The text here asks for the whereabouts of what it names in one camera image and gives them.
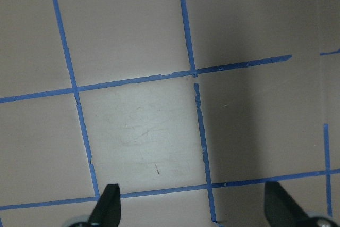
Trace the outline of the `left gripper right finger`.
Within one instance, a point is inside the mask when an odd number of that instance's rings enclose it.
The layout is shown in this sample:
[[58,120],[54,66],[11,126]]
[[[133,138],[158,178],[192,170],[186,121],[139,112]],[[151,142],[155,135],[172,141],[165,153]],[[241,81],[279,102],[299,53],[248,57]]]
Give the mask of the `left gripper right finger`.
[[264,215],[274,227],[339,226],[330,217],[306,213],[277,181],[265,183]]

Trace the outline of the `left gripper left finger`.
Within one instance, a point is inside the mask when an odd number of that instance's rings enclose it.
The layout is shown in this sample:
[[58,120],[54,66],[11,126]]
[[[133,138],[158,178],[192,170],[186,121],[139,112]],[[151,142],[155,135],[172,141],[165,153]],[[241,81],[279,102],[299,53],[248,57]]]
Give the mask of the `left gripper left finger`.
[[108,184],[90,214],[88,226],[117,227],[121,221],[119,184]]

